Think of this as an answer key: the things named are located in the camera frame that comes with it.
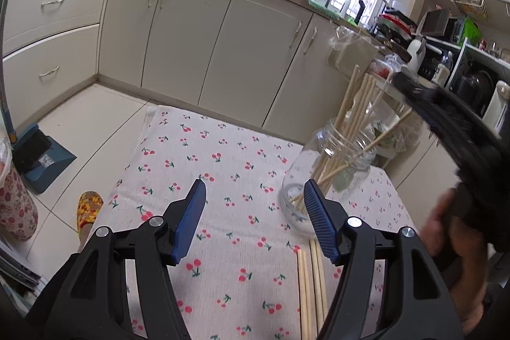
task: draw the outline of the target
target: tablecloth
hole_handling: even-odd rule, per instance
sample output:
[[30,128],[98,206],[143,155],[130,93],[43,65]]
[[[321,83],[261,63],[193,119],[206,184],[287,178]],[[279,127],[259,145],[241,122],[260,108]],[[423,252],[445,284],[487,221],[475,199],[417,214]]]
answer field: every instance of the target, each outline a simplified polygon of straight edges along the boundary
[[[102,225],[113,231],[136,228],[185,197],[196,178],[202,179],[207,204],[195,239],[188,256],[169,267],[191,337],[298,340],[296,252],[307,250],[310,262],[309,239],[287,220],[278,193],[301,148],[197,113],[154,107],[93,230]],[[332,191],[328,197],[338,195]],[[371,168],[344,208],[379,229],[412,226],[396,190],[378,168]],[[341,269],[325,258],[323,263],[331,304]],[[126,268],[132,326],[146,336],[133,261]],[[383,264],[377,263],[365,333],[374,330],[382,286]]]

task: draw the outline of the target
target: white label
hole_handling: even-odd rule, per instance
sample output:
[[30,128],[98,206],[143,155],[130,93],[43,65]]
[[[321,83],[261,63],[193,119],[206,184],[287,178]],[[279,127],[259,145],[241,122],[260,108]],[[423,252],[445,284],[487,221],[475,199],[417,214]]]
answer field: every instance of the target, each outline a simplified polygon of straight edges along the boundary
[[53,163],[55,163],[55,161],[51,157],[49,157],[47,153],[44,153],[39,158],[39,163],[41,163],[44,168],[47,168],[51,166]]

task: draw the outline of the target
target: tile floor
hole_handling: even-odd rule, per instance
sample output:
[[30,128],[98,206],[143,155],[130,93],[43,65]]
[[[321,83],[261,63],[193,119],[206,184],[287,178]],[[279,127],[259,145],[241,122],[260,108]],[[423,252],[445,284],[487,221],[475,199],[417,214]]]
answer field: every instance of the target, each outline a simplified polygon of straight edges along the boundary
[[80,195],[103,198],[128,164],[138,140],[147,100],[93,84],[39,121],[41,130],[76,155],[76,160],[42,194],[33,196],[39,212],[35,235],[9,241],[46,278],[76,252],[76,209]]

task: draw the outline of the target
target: glass jar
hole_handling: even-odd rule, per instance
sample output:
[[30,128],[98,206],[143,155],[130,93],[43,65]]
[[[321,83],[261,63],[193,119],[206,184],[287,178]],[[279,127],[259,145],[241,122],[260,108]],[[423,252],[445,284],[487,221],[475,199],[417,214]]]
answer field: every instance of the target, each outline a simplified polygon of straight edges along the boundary
[[303,205],[304,184],[312,177],[318,163],[335,164],[338,167],[348,163],[349,166],[331,179],[331,187],[338,194],[335,200],[343,202],[365,180],[370,172],[370,164],[375,158],[375,150],[356,155],[373,140],[373,133],[359,131],[349,142],[335,129],[334,120],[316,131],[310,141],[303,147],[298,158],[292,164],[280,189],[280,202],[287,208],[284,212],[294,227],[303,233],[314,234],[312,224]]

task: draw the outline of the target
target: person's arm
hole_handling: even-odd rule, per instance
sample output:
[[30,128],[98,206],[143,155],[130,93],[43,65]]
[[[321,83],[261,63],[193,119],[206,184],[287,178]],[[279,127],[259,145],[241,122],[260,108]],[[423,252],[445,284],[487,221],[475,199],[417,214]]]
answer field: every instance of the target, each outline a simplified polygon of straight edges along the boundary
[[[453,201],[453,189],[445,192],[430,213],[420,238],[431,256],[443,249],[444,229],[442,219]],[[464,334],[470,333],[484,314],[484,297],[488,270],[487,243],[481,232],[468,227],[459,218],[453,218],[449,235],[453,249],[462,258],[463,273],[450,290],[453,303],[461,319]]]

